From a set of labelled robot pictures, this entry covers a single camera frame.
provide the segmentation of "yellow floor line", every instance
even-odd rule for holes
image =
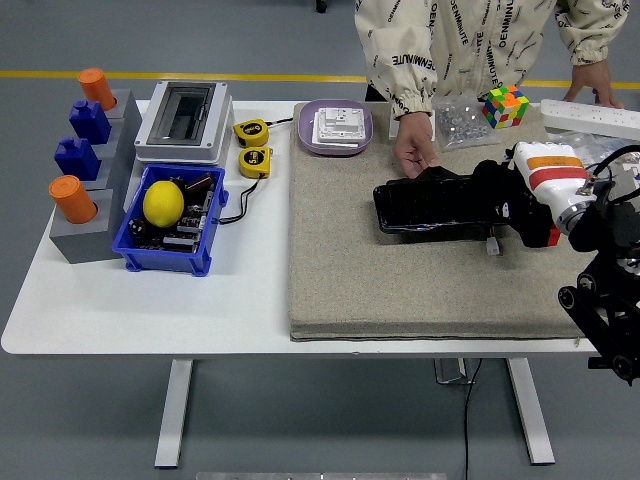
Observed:
[[[56,70],[0,70],[0,78],[76,78],[79,72]],[[177,73],[177,72],[105,72],[107,78],[118,80],[209,80],[219,82],[309,82],[366,83],[360,75],[288,75],[252,73]],[[525,80],[523,87],[569,88],[568,80]],[[616,90],[640,90],[640,82],[613,82]]]

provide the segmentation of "plastic bag of screws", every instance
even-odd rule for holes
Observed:
[[[436,137],[442,151],[500,143],[482,115],[482,105],[472,93],[433,99]]]

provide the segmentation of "sleeve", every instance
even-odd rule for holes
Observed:
[[[556,22],[560,38],[571,53],[572,65],[607,58],[609,44],[627,19],[629,1],[558,0]]]
[[[390,102],[394,117],[431,113],[437,83],[431,59],[432,1],[357,0],[355,24],[367,77]]]

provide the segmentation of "yellow lemon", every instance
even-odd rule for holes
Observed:
[[[144,217],[156,227],[167,228],[180,220],[184,197],[170,180],[160,180],[149,187],[142,202]]]

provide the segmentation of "blue plastic bin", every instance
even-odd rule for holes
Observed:
[[[142,202],[149,187],[159,180],[170,180],[176,177],[188,183],[205,173],[211,173],[215,178],[216,187],[198,250],[195,253],[183,253],[136,248],[128,225],[131,219],[143,216]],[[122,225],[120,225],[112,246],[113,251],[122,255],[127,261],[127,270],[132,272],[139,272],[140,270],[169,270],[188,272],[196,277],[206,276],[211,267],[211,245],[220,220],[220,213],[229,198],[229,193],[223,188],[223,179],[224,170],[217,167],[171,164],[147,165],[142,173],[140,186],[133,197],[131,207],[129,207],[129,211],[126,213]]]

